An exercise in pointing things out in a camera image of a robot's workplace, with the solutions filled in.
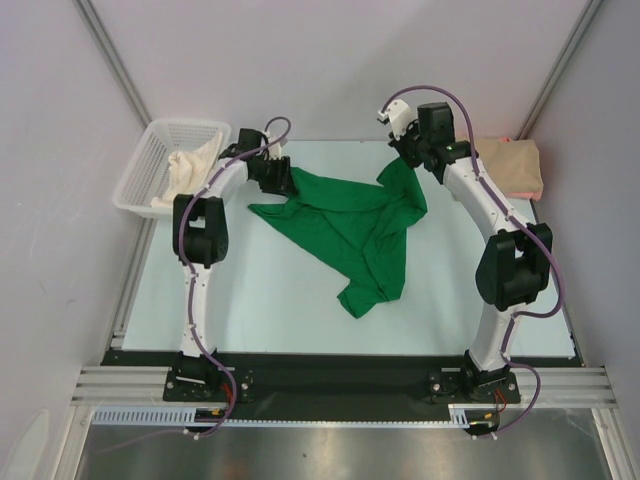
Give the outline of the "green t shirt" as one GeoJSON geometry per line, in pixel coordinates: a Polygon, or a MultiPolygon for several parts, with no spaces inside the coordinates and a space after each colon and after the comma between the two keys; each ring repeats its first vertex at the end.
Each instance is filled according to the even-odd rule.
{"type": "Polygon", "coordinates": [[[408,229],[428,212],[415,171],[396,158],[375,184],[292,170],[297,194],[249,210],[349,280],[338,294],[354,318],[401,298],[408,229]]]}

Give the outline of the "white plastic basket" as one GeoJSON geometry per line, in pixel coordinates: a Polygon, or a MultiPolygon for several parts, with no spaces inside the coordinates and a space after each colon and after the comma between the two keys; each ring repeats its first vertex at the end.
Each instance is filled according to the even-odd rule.
{"type": "Polygon", "coordinates": [[[219,135],[226,147],[232,127],[222,121],[193,118],[161,118],[144,131],[112,196],[113,205],[143,218],[170,218],[168,207],[153,207],[154,197],[169,187],[169,155],[192,151],[219,135]]]}

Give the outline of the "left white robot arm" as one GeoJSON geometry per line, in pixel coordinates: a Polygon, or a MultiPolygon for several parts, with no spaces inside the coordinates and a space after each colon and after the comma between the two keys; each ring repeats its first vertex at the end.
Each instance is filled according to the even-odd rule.
{"type": "Polygon", "coordinates": [[[185,285],[180,353],[187,358],[207,358],[217,349],[207,338],[206,320],[209,284],[229,249],[226,204],[249,181],[266,194],[297,194],[291,160],[282,154],[286,136],[275,136],[268,129],[241,129],[237,141],[218,157],[204,185],[173,200],[172,246],[183,266],[185,285]]]}

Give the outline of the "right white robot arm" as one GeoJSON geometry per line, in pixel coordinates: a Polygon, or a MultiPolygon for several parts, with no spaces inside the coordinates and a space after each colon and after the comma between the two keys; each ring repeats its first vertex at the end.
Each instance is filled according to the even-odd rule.
{"type": "Polygon", "coordinates": [[[466,209],[485,247],[475,272],[484,305],[479,328],[465,353],[463,393],[484,401],[506,379],[511,337],[550,277],[552,232],[529,223],[489,177],[473,139],[459,141],[446,102],[411,108],[388,101],[379,120],[391,128],[389,144],[411,168],[431,172],[466,209]]]}

